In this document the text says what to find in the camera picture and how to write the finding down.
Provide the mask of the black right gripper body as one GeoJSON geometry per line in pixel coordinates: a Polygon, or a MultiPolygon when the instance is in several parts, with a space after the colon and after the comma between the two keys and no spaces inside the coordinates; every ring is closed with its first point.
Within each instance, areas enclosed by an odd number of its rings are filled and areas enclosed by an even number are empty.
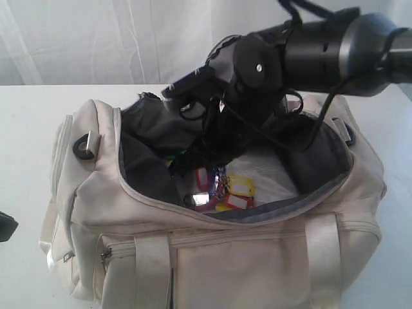
{"type": "Polygon", "coordinates": [[[283,87],[252,89],[232,82],[213,97],[193,143],[170,165],[172,175],[185,176],[202,167],[221,167],[242,155],[283,99],[283,87]]]}

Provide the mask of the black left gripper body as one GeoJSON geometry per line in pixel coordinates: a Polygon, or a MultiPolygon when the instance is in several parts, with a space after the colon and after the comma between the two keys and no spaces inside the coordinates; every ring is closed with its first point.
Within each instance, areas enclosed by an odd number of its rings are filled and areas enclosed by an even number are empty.
{"type": "Polygon", "coordinates": [[[0,212],[0,242],[7,242],[18,227],[18,222],[11,216],[0,212]]]}

